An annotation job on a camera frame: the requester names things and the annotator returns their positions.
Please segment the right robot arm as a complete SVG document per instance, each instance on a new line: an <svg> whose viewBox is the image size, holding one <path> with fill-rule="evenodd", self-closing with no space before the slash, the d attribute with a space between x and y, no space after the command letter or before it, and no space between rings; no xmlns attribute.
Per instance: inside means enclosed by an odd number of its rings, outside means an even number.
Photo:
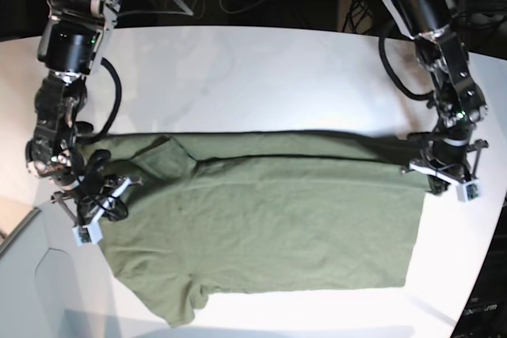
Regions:
<svg viewBox="0 0 507 338"><path fill-rule="evenodd" d="M113 193L122 180L101 172L110 152L99 149L85 159L78 149L102 140L120 109L120 77L103 50L117 25L121 2L47 0L48 23L37 59L48 73L35 95L36 126L25 146L25 164L32 175L59 188L54 201L74 201L76 226L84 226L94 216L111 222L128 216L124 202ZM86 79L100 67L110 74L115 96L103 128L94 132L91 123L79 121L77 116L87 100Z"/></svg>

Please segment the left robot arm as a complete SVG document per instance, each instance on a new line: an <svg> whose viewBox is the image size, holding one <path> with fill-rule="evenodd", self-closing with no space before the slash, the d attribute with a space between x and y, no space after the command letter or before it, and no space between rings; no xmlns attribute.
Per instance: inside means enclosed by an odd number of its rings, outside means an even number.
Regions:
<svg viewBox="0 0 507 338"><path fill-rule="evenodd" d="M427 176L432 194L438 196L450 186L460 202L481 196L478 162L468 162L470 153L479 157L487 141L473 140L477 124L488 106L469 70L468 50L452 29L457 15L454 0L382 0L391 15L379 37L379 56L395 86L409 99L424 101L436 110L431 131L412 132L407 138L419 149L417 157L402 168ZM418 64L431 76L433 90L414 93L407 89L387 61L385 42L393 28L412 40Z"/></svg>

